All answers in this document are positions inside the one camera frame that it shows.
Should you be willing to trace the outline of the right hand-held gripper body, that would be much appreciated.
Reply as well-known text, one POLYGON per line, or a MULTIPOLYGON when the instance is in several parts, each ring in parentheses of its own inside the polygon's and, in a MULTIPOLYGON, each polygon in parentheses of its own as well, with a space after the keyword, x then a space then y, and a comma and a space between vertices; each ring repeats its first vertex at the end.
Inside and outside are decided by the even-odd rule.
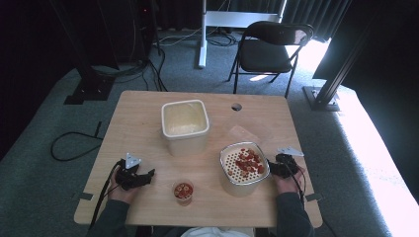
POLYGON ((304 154, 301 151, 290 146, 278 149, 276 161, 279 165, 280 177, 288 178, 292 175, 295 175, 299 171, 299 167, 296 161, 294 160, 294 156, 303 157, 304 154))

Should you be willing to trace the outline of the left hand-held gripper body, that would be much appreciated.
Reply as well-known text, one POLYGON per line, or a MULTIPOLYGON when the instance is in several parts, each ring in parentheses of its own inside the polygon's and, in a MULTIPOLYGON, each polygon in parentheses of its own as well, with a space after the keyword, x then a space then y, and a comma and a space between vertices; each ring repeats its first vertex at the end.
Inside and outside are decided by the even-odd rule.
POLYGON ((137 170, 141 164, 140 158, 132 156, 130 153, 126 155, 125 159, 118 162, 120 168, 117 170, 116 182, 126 191, 140 186, 140 177, 137 175, 137 170))

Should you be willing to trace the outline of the perforated strainer insert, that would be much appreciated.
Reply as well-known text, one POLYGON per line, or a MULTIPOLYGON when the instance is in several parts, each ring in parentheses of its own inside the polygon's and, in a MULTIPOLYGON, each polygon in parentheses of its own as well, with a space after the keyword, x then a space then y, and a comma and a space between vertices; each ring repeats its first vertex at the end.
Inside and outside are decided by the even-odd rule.
POLYGON ((240 173, 240 170, 236 167, 234 162, 238 158, 238 154, 242 148, 254 150, 260 156, 261 163, 265 167, 263 173, 270 174, 270 167, 264 153, 256 143, 249 141, 228 145, 220 151, 219 160, 224 174, 240 173))

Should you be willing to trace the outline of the large cream square tub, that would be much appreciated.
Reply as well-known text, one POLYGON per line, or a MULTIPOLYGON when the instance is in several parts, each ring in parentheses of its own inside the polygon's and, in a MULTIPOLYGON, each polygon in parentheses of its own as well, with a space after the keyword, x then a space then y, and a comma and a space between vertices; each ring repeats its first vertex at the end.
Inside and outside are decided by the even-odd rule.
POLYGON ((167 103, 161 108, 162 134, 172 156, 187 156, 206 148, 210 121, 201 100, 167 103))

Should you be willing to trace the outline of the person's right hand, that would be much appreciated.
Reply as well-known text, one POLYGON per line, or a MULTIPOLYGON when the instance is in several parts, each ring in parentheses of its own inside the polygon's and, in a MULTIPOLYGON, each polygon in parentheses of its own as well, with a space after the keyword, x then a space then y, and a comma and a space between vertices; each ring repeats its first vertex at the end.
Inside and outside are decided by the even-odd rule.
POLYGON ((298 168, 298 172, 292 177, 282 178, 274 175, 274 181, 276 183, 277 191, 279 195, 285 193, 299 193, 301 190, 301 177, 304 174, 305 170, 301 167, 298 168))

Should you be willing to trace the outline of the person's left hand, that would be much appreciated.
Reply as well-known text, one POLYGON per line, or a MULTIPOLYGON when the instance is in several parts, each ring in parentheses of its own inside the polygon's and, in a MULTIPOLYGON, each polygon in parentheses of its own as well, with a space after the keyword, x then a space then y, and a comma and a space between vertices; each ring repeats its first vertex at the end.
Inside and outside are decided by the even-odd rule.
POLYGON ((116 182, 116 175, 119 169, 116 169, 111 177, 111 184, 108 188, 108 199, 123 201, 128 204, 132 204, 136 198, 139 188, 134 188, 130 190, 124 190, 116 182))

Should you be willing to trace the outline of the pile of red chili slices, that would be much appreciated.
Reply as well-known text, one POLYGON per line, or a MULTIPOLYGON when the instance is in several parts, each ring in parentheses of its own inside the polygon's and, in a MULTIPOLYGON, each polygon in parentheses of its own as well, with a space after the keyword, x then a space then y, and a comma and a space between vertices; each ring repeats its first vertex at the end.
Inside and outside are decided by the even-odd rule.
POLYGON ((260 156, 252 149, 242 148, 234 164, 240 170, 242 177, 252 173, 262 174, 265 171, 260 156))

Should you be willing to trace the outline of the small clear cup with slices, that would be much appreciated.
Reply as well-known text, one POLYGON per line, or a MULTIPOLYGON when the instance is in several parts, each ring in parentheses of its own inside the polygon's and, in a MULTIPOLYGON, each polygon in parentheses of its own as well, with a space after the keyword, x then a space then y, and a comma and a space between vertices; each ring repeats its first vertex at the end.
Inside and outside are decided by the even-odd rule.
POLYGON ((186 206, 192 202, 194 185, 189 180, 176 181, 172 186, 172 194, 178 204, 186 206))

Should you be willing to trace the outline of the clear plastic lid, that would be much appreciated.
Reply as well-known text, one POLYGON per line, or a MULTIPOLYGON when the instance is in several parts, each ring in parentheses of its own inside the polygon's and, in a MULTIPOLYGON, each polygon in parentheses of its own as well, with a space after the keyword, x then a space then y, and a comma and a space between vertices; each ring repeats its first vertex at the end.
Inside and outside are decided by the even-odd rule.
POLYGON ((249 141, 254 143, 260 142, 260 138, 257 135, 240 125, 234 125, 229 130, 228 134, 237 141, 249 141))

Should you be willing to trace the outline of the black slanted stand with base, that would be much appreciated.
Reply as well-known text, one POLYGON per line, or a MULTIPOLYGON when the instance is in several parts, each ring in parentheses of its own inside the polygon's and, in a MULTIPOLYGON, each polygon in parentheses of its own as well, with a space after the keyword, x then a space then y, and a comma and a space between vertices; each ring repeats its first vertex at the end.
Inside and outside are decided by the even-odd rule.
POLYGON ((339 86, 365 48, 376 13, 351 17, 346 15, 332 38, 322 60, 314 72, 314 79, 324 79, 322 87, 305 86, 303 91, 313 111, 338 112, 336 98, 339 86))

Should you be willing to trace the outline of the person's white clothing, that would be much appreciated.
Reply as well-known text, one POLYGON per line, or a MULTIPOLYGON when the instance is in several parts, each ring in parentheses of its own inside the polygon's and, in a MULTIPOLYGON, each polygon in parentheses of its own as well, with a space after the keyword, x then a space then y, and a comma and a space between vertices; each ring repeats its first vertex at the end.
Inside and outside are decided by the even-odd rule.
POLYGON ((252 228, 194 227, 181 237, 255 237, 255 234, 252 228))

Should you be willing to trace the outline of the black folding chair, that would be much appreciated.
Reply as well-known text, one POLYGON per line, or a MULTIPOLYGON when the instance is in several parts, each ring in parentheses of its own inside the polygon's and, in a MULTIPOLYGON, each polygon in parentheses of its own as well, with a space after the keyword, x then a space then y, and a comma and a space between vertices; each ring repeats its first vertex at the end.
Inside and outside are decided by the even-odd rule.
POLYGON ((313 35, 314 28, 309 24, 259 21, 249 25, 238 44, 228 75, 228 81, 234 78, 233 93, 237 92, 240 75, 271 75, 273 83, 281 74, 289 73, 287 97, 299 52, 313 35))

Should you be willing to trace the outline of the black stand with base plate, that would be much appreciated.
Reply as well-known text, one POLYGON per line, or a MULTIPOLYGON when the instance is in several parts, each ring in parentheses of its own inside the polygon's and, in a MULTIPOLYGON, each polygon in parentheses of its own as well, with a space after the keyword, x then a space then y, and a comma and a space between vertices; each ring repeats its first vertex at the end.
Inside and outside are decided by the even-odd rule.
POLYGON ((61 1, 47 0, 47 6, 57 20, 57 31, 63 46, 81 77, 76 89, 65 99, 64 104, 82 105, 85 101, 107 101, 115 77, 100 75, 92 67, 61 1))

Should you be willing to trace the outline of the white metal stand frame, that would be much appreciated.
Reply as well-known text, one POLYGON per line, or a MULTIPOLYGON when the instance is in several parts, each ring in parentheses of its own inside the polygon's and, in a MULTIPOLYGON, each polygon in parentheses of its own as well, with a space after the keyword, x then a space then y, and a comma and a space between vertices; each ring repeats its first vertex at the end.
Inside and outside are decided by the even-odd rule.
POLYGON ((270 21, 280 23, 283 20, 288 0, 282 0, 277 13, 253 13, 253 12, 229 12, 210 11, 207 9, 208 0, 202 0, 202 35, 198 66, 205 68, 207 65, 207 27, 222 28, 247 28, 258 21, 270 21))

